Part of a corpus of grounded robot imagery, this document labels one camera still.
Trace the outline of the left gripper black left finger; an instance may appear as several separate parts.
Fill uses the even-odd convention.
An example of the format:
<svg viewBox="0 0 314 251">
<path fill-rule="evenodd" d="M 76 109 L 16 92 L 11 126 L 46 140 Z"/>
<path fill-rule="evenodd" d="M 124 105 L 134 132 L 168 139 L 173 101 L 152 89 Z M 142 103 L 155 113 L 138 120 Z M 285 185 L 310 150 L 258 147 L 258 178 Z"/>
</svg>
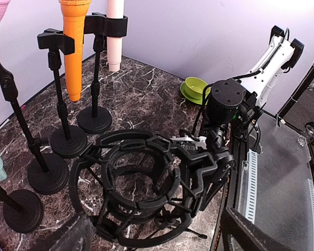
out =
<svg viewBox="0 0 314 251">
<path fill-rule="evenodd" d="M 96 227 L 85 213 L 76 214 L 53 233 L 49 250 L 91 250 Z"/>
</svg>

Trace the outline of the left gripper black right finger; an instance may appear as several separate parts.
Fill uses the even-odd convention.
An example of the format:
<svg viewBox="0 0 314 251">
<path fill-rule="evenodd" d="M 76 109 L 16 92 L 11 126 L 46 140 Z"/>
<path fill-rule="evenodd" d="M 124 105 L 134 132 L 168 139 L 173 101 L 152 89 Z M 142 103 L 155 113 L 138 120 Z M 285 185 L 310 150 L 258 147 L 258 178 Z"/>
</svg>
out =
<svg viewBox="0 0 314 251">
<path fill-rule="evenodd" d="M 221 235 L 224 250 L 233 250 L 236 240 L 243 250 L 289 250 L 292 248 L 265 234 L 234 208 L 224 208 L 221 218 Z"/>
</svg>

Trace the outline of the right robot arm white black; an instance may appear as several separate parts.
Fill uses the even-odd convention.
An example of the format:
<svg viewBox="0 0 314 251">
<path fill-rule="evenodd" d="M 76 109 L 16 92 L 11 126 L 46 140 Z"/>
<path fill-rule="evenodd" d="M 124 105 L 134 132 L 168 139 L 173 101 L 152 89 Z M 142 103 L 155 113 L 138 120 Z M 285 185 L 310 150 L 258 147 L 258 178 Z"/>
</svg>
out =
<svg viewBox="0 0 314 251">
<path fill-rule="evenodd" d="M 214 152 L 224 146 L 226 128 L 235 117 L 241 120 L 241 129 L 258 120 L 277 79 L 296 65 L 304 47 L 298 39 L 289 41 L 289 29 L 274 26 L 267 49 L 247 73 L 204 88 L 195 146 Z"/>
</svg>

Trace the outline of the black tripod stand with shock mount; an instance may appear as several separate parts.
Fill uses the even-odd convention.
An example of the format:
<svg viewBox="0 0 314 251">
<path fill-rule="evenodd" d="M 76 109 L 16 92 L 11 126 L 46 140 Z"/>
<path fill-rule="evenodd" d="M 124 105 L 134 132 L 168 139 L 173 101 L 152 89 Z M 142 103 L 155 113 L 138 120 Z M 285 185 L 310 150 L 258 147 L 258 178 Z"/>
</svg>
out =
<svg viewBox="0 0 314 251">
<path fill-rule="evenodd" d="M 170 138 L 146 130 L 100 136 L 74 162 L 69 193 L 82 212 L 79 177 L 96 181 L 96 212 L 89 218 L 99 237 L 130 250 L 167 243 L 205 210 L 226 183 L 234 158 L 227 147 L 188 152 Z"/>
</svg>

